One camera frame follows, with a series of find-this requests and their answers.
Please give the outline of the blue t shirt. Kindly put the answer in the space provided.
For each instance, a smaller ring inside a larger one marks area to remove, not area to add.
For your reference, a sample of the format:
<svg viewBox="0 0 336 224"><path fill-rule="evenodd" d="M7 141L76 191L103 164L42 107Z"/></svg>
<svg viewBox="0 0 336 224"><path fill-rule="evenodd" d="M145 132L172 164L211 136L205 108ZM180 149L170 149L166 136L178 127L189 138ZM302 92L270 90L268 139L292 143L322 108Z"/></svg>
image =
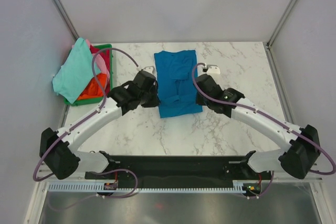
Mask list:
<svg viewBox="0 0 336 224"><path fill-rule="evenodd" d="M195 50L161 51L154 54L157 71L160 118L203 112L196 104L197 90L192 70L197 64Z"/></svg>

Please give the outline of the green plastic bin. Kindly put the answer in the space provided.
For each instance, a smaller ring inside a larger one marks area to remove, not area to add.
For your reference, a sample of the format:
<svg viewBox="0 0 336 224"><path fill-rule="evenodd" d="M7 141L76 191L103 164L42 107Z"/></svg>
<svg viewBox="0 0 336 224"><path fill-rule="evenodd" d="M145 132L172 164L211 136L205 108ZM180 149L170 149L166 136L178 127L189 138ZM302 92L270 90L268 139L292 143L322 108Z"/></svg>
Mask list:
<svg viewBox="0 0 336 224"><path fill-rule="evenodd" d="M106 94L108 94L108 92L111 90L112 88L112 59L113 59L113 54L110 52L110 78L109 78L109 83L107 86L107 90L105 91ZM103 97L99 97L99 98L93 98L93 99L87 99L87 100L76 100L74 103L70 103L66 98L64 98L64 103L66 105L70 105L70 106L81 106L81 105L88 105L88 104L95 104L95 103L99 103L102 100Z"/></svg>

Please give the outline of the teal t shirt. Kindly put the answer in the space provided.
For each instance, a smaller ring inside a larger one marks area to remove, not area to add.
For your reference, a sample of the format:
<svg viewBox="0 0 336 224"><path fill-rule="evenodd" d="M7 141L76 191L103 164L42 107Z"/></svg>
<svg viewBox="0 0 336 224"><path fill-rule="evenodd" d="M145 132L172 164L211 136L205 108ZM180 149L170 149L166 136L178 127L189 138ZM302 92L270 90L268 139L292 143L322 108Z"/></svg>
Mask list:
<svg viewBox="0 0 336 224"><path fill-rule="evenodd" d="M92 64L92 59L86 40L78 38L65 63L52 80L54 92L73 104L93 78L92 67L96 74L101 72L96 64Z"/></svg>

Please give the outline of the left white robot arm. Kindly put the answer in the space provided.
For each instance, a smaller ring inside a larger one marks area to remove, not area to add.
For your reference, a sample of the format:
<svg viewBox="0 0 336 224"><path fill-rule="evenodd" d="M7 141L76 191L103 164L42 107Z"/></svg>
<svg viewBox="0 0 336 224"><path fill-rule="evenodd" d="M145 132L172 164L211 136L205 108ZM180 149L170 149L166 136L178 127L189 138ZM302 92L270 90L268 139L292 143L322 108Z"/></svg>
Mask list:
<svg viewBox="0 0 336 224"><path fill-rule="evenodd" d="M75 172L94 172L111 178L115 165L105 152L81 152L79 147L108 123L135 110L137 107L154 108L160 104L158 84L153 66L140 70L132 81L113 88L90 112L77 121L54 131L45 129L41 134L39 156L52 175L59 180Z"/></svg>

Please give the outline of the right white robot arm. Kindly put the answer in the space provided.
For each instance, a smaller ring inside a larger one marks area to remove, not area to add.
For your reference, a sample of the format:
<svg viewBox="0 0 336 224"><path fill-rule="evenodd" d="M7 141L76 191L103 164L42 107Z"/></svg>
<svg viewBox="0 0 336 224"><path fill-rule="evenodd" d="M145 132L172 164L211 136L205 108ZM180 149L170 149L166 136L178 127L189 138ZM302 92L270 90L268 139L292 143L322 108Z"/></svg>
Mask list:
<svg viewBox="0 0 336 224"><path fill-rule="evenodd" d="M297 179L306 177L321 153L317 149L320 141L315 127L300 127L275 120L239 91L222 89L210 75L203 74L195 82L199 88L197 104L252 127L279 146L274 151L249 152L240 166L245 178L254 178L267 170L284 170Z"/></svg>

